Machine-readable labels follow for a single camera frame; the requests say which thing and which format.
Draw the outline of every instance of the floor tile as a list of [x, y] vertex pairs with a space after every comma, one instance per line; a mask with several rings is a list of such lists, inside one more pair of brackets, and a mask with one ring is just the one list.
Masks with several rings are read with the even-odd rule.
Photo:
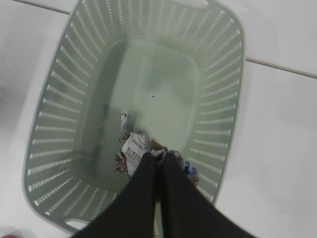
[[22, 191], [25, 149], [42, 84], [68, 15], [0, 1], [0, 237], [8, 227], [25, 237], [68, 234], [39, 218]]
[[247, 63], [217, 208], [262, 238], [313, 237], [317, 80]]
[[246, 56], [317, 74], [317, 1], [219, 0], [245, 28]]

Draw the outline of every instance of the pink object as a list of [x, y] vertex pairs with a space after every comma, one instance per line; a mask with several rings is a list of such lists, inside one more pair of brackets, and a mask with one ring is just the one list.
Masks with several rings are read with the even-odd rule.
[[13, 235], [7, 235], [7, 236], [3, 236], [2, 238], [19, 238], [19, 237], [16, 237], [16, 236], [13, 236]]

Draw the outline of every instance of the basket handle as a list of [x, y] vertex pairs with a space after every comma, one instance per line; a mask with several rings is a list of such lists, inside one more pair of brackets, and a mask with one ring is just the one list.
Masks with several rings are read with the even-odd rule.
[[191, 6], [194, 8], [204, 9], [204, 8], [207, 8], [208, 5], [210, 4], [210, 1], [213, 1], [213, 0], [171, 0], [171, 1], [181, 3], [187, 6]]

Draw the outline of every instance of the tile grout line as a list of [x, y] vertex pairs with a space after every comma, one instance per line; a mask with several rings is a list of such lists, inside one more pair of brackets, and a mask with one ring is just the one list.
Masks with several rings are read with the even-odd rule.
[[[56, 11], [56, 12], [67, 14], [67, 15], [70, 14], [69, 11], [58, 9], [58, 8], [54, 8], [54, 7], [50, 7], [50, 6], [46, 6], [46, 5], [40, 4], [40, 3], [30, 2], [28, 0], [11, 0], [11, 1], [25, 3], [25, 4], [28, 4], [28, 5], [32, 5], [32, 6], [37, 6], [37, 7], [40, 7], [40, 8]], [[274, 63], [269, 63], [269, 62], [266, 62], [266, 61], [263, 61], [263, 60], [254, 59], [254, 58], [251, 58], [251, 57], [246, 57], [246, 61], [252, 62], [252, 63], [257, 63], [257, 64], [264, 65], [264, 66], [268, 66], [268, 67], [271, 67], [271, 68], [281, 69], [281, 70], [286, 71], [286, 72], [295, 73], [295, 74], [299, 74], [299, 75], [302, 75], [302, 76], [306, 76], [306, 77], [311, 77], [311, 78], [316, 78], [317, 79], [317, 74], [301, 71], [301, 70], [290, 68], [290, 67], [286, 67], [286, 66], [281, 66], [281, 65], [278, 65], [278, 64], [274, 64]]]
[[290, 67], [286, 67], [286, 66], [281, 66], [281, 65], [278, 65], [278, 64], [274, 64], [274, 63], [269, 63], [269, 62], [262, 61], [262, 60], [259, 60], [259, 59], [246, 57], [246, 61], [252, 62], [252, 63], [257, 63], [257, 64], [264, 65], [264, 66], [268, 66], [268, 67], [271, 67], [271, 68], [281, 69], [281, 70], [286, 71], [286, 72], [295, 73], [295, 74], [299, 74], [299, 75], [302, 75], [302, 76], [306, 76], [306, 77], [316, 78], [317, 79], [317, 74], [304, 72], [304, 71], [301, 71], [301, 70], [298, 70], [298, 69], [294, 69], [294, 68], [290, 68]]
[[30, 2], [30, 1], [28, 1], [28, 0], [11, 0], [11, 1], [16, 1], [16, 2], [20, 2], [20, 3], [25, 3], [25, 4], [28, 4], [28, 5], [31, 5], [31, 6], [37, 6], [37, 7], [43, 8], [43, 9], [47, 9], [47, 10], [51, 10], [51, 11], [56, 11], [56, 12], [63, 13], [63, 14], [67, 14], [67, 15], [70, 14], [69, 11], [62, 10], [62, 9], [59, 9], [59, 8], [55, 8], [55, 7], [51, 7], [51, 6], [47, 6], [47, 5], [40, 4], [40, 3]]

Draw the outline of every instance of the laundry basket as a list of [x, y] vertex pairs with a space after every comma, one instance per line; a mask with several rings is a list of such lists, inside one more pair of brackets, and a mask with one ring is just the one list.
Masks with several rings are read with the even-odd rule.
[[[121, 113], [196, 166], [197, 189], [215, 202], [237, 115], [244, 35], [227, 8], [193, 2], [78, 2], [25, 160], [25, 194], [42, 217], [75, 232], [71, 221], [92, 221], [122, 191], [128, 177], [111, 173]], [[157, 237], [160, 225], [157, 213]]]

